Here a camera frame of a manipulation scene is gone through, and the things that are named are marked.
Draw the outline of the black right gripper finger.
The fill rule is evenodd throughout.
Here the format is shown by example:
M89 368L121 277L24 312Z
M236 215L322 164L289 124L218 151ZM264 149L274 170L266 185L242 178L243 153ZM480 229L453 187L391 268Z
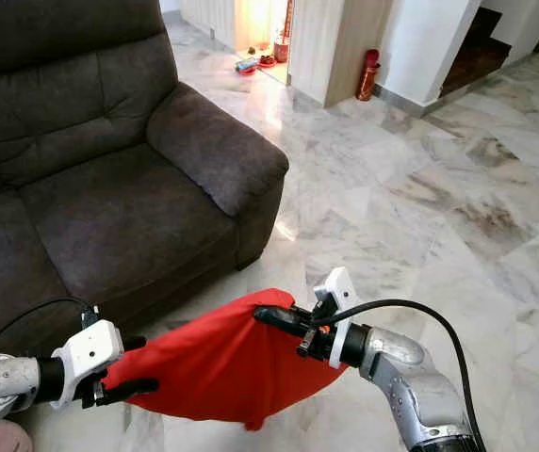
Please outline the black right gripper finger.
M290 335L306 335L312 329L312 314L299 306L261 305L253 309L253 318Z

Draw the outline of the red pillow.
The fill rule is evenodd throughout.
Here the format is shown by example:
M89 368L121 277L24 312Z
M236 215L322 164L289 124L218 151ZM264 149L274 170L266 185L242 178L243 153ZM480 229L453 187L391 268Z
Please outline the red pillow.
M107 368L107 389L136 379L156 391L128 403L165 416L239 422L256 431L265 419L315 396L346 371L296 352L300 337L253 318L260 306L291 307L286 290L257 290L127 350Z

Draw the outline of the brown-grey fabric sofa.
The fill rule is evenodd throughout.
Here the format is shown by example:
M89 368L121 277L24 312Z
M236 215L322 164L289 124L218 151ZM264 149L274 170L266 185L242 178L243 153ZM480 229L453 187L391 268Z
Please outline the brown-grey fabric sofa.
M157 0L0 0L0 353L122 329L270 240L288 159L179 77Z

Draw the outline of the red canister with red cap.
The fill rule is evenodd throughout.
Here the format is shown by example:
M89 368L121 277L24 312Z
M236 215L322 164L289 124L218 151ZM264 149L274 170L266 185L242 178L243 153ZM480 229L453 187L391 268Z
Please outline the red canister with red cap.
M355 93L355 98L359 102L368 102L372 98L379 68L381 65L379 65L378 49L368 49L364 54L363 73L361 73Z

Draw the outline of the red pot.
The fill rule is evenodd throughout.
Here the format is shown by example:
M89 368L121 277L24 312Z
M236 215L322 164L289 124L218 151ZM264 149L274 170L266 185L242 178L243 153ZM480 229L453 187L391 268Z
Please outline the red pot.
M287 64L288 45L290 44L290 33L283 31L273 42L273 57L277 64Z

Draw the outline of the light wooden cabinet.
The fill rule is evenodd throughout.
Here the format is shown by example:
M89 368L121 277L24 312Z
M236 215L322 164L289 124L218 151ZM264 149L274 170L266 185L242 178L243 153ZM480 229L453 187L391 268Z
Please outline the light wooden cabinet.
M329 107L354 96L393 0L291 0L288 84Z

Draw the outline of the white ribbed panel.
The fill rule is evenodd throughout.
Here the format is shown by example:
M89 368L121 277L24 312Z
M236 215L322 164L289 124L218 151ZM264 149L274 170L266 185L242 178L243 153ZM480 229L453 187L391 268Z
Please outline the white ribbed panel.
M237 0L180 0L180 12L210 38L235 49Z

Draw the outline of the dark wooden staircase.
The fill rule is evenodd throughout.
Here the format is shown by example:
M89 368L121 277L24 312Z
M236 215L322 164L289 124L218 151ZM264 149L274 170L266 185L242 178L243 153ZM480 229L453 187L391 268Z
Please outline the dark wooden staircase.
M492 36L502 17L501 12L490 8L481 6L477 9L445 82L442 83L439 96L446 96L484 78L505 64L512 46Z

